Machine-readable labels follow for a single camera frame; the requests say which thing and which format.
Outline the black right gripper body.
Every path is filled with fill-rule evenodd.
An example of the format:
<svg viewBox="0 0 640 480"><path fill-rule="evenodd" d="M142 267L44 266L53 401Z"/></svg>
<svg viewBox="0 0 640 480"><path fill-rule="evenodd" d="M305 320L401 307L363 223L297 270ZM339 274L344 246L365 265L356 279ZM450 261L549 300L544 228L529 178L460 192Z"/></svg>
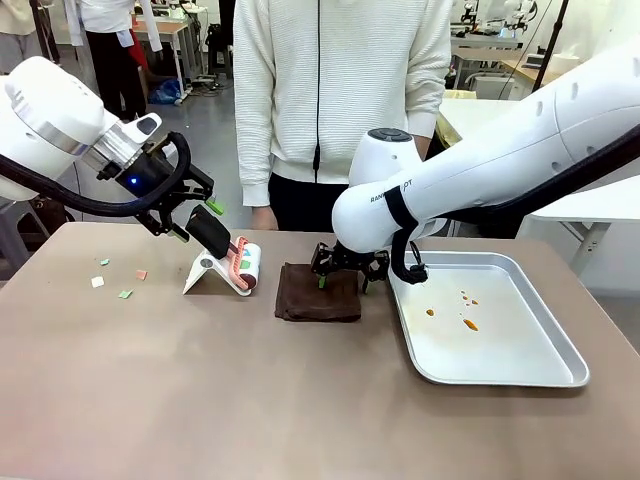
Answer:
<svg viewBox="0 0 640 480"><path fill-rule="evenodd" d="M353 270L367 273L379 270L380 260L376 253L354 252L337 242L331 249L328 268L331 272Z"/></svg>

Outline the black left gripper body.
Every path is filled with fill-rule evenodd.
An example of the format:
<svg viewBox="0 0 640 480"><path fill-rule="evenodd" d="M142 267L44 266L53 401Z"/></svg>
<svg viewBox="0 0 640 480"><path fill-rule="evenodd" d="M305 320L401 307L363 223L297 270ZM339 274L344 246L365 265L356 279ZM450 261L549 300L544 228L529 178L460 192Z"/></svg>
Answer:
<svg viewBox="0 0 640 480"><path fill-rule="evenodd" d="M108 159L107 164L98 174L100 180L114 179L136 198L148 195L160 186L174 171L170 158L177 159L176 146L169 141L145 143L138 151L138 156L127 164L115 160L106 147L98 146L97 154Z"/></svg>

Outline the brown cloth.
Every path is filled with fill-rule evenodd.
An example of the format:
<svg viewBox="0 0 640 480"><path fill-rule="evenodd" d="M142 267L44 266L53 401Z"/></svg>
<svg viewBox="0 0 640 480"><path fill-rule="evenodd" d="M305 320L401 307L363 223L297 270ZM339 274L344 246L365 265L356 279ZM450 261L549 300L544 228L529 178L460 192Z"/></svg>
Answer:
<svg viewBox="0 0 640 480"><path fill-rule="evenodd" d="M333 272L320 287L308 264L281 267L275 316L290 322L351 323L361 318L358 273Z"/></svg>

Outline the person left forearm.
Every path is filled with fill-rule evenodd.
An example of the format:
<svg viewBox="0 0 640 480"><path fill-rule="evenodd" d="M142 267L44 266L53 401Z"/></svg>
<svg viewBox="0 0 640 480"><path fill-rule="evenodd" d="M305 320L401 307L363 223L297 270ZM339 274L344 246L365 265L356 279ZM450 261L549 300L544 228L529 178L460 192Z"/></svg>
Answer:
<svg viewBox="0 0 640 480"><path fill-rule="evenodd" d="M410 49L405 82L408 131L415 137L431 138L434 133L450 61L449 26L438 32L422 28Z"/></svg>

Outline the person right forearm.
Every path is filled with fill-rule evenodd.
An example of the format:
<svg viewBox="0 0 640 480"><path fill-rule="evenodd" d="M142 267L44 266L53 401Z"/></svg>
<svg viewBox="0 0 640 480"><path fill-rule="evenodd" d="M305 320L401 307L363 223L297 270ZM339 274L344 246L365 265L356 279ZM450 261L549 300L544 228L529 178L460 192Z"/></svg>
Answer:
<svg viewBox="0 0 640 480"><path fill-rule="evenodd" d="M272 90L261 77L235 74L235 120L243 205L270 205Z"/></svg>

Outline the person right hand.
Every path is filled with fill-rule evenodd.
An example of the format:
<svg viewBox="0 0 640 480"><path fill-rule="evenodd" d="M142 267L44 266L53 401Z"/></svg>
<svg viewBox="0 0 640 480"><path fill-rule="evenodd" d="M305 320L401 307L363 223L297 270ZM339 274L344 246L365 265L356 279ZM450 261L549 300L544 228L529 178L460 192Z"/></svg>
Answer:
<svg viewBox="0 0 640 480"><path fill-rule="evenodd" d="M270 206L253 207L251 228L254 230L277 230L278 223Z"/></svg>

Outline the white lint roller stand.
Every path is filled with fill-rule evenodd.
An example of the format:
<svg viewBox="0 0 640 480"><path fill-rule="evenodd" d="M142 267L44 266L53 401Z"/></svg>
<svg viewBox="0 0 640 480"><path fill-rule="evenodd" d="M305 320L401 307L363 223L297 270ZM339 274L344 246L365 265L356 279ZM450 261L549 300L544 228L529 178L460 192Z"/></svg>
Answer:
<svg viewBox="0 0 640 480"><path fill-rule="evenodd" d="M238 295L249 296L252 290L244 280L232 275L231 264L228 257L216 259L207 250L203 250L192 263L182 294L186 295L206 273L213 271Z"/></svg>

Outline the black trousers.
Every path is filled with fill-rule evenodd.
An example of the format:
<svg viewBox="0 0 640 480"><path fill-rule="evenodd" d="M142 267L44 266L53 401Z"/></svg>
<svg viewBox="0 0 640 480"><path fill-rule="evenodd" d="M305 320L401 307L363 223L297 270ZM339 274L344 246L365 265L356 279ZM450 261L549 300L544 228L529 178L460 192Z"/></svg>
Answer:
<svg viewBox="0 0 640 480"><path fill-rule="evenodd" d="M344 184L300 182L272 174L268 190L278 229L332 233L332 209L346 189Z"/></svg>

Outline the blue plastic bag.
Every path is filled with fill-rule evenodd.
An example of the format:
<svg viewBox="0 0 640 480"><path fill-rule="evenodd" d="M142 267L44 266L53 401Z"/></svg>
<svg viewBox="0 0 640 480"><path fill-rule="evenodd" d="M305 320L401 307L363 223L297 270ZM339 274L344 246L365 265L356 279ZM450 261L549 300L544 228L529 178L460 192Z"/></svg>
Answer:
<svg viewBox="0 0 640 480"><path fill-rule="evenodd" d="M180 83L176 78L161 82L148 95L148 102L154 105L174 105L181 100Z"/></svg>

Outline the brown bag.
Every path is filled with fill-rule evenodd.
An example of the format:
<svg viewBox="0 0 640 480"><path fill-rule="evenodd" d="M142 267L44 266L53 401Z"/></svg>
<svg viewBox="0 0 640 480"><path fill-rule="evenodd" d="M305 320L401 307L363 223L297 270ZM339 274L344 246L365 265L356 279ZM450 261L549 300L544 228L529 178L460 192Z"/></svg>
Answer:
<svg viewBox="0 0 640 480"><path fill-rule="evenodd" d="M65 223L76 221L61 203L48 197L36 196L29 204L49 234L54 234Z"/></svg>

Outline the bystander in black trousers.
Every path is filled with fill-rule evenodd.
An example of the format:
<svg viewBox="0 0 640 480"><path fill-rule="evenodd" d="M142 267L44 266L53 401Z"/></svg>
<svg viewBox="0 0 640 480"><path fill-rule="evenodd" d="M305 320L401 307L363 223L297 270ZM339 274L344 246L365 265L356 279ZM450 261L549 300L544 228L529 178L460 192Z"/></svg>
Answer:
<svg viewBox="0 0 640 480"><path fill-rule="evenodd" d="M134 56L132 16L140 5L151 49L162 50L152 0L63 0L71 43L88 45L105 108L124 121L146 114L146 100Z"/></svg>

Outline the silver metal tray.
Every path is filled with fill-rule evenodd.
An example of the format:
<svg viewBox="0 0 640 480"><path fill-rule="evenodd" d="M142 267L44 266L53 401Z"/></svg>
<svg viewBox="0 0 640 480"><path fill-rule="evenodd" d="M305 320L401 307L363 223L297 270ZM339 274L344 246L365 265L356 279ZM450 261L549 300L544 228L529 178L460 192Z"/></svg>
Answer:
<svg viewBox="0 0 640 480"><path fill-rule="evenodd" d="M425 282L410 285L396 276L389 282L409 357L422 377L448 385L589 383L587 363L515 260L497 252L424 251L421 257Z"/></svg>

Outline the person in white sweater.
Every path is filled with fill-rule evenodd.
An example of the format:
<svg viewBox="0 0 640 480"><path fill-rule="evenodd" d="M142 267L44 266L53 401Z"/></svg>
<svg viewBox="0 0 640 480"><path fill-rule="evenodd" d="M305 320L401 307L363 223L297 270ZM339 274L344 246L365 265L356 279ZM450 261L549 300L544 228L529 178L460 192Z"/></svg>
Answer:
<svg viewBox="0 0 640 480"><path fill-rule="evenodd" d="M344 184L367 131L409 133L410 49L422 28L450 29L451 9L452 0L236 0L234 77L272 90L271 175Z"/></svg>

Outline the bystander in light clothes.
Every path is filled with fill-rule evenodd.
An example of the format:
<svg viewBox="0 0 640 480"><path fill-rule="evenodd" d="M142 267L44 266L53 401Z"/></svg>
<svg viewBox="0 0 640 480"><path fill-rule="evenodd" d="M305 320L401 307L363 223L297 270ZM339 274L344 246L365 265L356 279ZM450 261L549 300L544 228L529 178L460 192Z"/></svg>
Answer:
<svg viewBox="0 0 640 480"><path fill-rule="evenodd" d="M29 0L0 0L0 73L41 53Z"/></svg>

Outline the white side table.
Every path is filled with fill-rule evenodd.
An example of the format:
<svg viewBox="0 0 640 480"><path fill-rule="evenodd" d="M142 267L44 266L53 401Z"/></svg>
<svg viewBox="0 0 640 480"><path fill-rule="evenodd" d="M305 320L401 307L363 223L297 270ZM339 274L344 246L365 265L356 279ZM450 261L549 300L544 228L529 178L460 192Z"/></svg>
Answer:
<svg viewBox="0 0 640 480"><path fill-rule="evenodd" d="M640 292L640 173L527 215L517 236L551 246L591 289Z"/></svg>

